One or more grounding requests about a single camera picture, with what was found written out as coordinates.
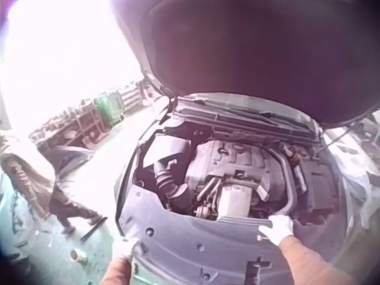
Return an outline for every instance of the shoe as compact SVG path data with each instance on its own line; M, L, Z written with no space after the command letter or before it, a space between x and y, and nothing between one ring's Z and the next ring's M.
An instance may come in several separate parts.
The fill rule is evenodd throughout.
M68 226L68 227L65 227L63 229L63 231L61 231L61 233L63 235L70 235L71 233L73 233L75 231L75 227L74 226Z
M88 224L90 226L95 226L102 218L103 218L103 216L98 214L97 216L95 216L91 220L89 220Z

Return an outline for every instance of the windshield wiper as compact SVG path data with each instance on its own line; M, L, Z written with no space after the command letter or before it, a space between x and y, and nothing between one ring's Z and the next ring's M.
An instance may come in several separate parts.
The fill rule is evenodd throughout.
M306 128L306 129L310 130L309 126L307 124L305 124L305 123L298 122L298 121L296 121L296 120L294 120L292 118L281 116L281 115L273 113L273 112L261 111L261 112L259 112L259 114L261 116L264 116L265 118L279 119L279 120L291 123L292 125L299 126L301 128Z
M278 126L277 123L273 122L271 119L268 119L265 116L262 116L260 114L248 113L245 111L231 109L231 108L227 109L227 108L220 106L218 104L207 102L204 99L189 99L189 98L183 98L183 97L181 97L180 99L184 100L184 101L188 101L188 102L193 102L193 103L201 105L201 106L212 107L212 108L215 108L218 110L222 110L226 113L234 114L234 115L241 116L244 118L259 120L259 121L265 122L265 123L272 125L272 126Z

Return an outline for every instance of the engine bay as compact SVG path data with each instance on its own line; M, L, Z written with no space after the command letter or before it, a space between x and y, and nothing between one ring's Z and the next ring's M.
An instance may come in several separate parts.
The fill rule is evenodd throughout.
M323 224L340 209L339 174L320 145L229 138L223 130L182 122L141 146L133 183L169 211L199 219L267 219L288 214Z

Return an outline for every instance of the air intake hose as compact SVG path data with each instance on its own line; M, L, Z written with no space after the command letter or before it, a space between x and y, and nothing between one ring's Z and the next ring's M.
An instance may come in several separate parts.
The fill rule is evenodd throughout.
M180 209L186 209L192 205L194 193L186 183L179 186L175 184L171 172L162 162L155 162L153 170L159 191L164 193L173 205Z
M290 169L289 162L282 153L275 151L275 149L271 147L267 147L265 150L281 165L286 184L287 203L281 210L277 211L275 215L289 215L289 213L297 207L297 190L293 180L292 170Z

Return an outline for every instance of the garage floor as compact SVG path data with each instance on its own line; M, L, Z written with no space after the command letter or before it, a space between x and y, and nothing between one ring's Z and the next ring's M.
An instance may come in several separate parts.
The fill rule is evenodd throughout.
M29 279L33 278L41 285L99 284L112 256L113 236L118 234L114 219L115 180L128 162L137 140L163 109L166 100L161 98L152 107L145 107L114 126L109 135L96 146L96 155L65 178L64 191L73 200L108 216L105 224L84 243L80 242L80 237L90 230L85 220L71 219L77 230L72 236L65 237L60 234L62 226L54 216L46 221L33 221L26 201L20 201L16 206L16 212L23 220L23 230L14 235L10 211L13 190L8 178L3 178L5 194L0 204L0 243L7 254L18 252L21 256L29 256L33 265ZM24 240L28 244L20 249L14 246ZM69 253L74 248L87 254L87 265L70 261Z

